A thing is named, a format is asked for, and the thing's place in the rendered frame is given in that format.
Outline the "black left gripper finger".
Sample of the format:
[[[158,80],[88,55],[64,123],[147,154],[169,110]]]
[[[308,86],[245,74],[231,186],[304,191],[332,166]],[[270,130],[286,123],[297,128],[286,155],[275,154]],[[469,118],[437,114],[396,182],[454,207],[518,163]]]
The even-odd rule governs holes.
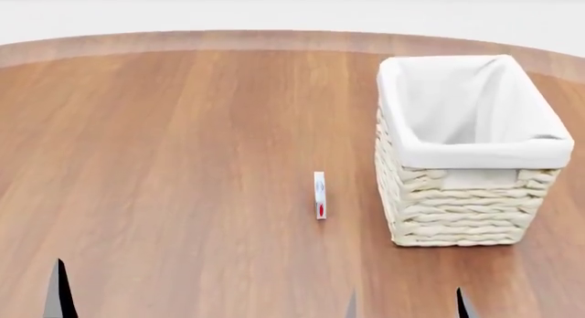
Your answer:
[[[61,259],[56,260],[50,275],[43,318],[79,318]]]

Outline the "cream woven wicker basket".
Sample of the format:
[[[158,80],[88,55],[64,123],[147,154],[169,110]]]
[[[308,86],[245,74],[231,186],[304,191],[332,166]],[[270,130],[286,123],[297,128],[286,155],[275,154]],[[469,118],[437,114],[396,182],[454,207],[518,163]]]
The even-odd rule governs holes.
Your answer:
[[[391,240],[402,247],[512,245],[524,237],[558,169],[521,169],[512,185],[448,189],[447,172],[402,166],[383,111],[374,150]]]

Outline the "white cloth basket liner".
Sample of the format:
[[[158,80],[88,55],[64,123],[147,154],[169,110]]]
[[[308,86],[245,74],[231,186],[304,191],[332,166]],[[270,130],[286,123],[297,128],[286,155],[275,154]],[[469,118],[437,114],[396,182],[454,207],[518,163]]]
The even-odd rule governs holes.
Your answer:
[[[523,169],[561,169],[574,142],[507,55],[381,62],[384,120],[406,167],[446,172],[445,188],[510,186]]]

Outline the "small white red box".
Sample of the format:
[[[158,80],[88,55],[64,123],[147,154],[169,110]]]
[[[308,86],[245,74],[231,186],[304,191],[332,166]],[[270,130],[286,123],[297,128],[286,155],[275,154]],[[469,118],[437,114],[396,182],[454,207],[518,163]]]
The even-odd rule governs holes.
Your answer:
[[[324,172],[314,172],[314,206],[317,220],[326,219],[326,191]]]

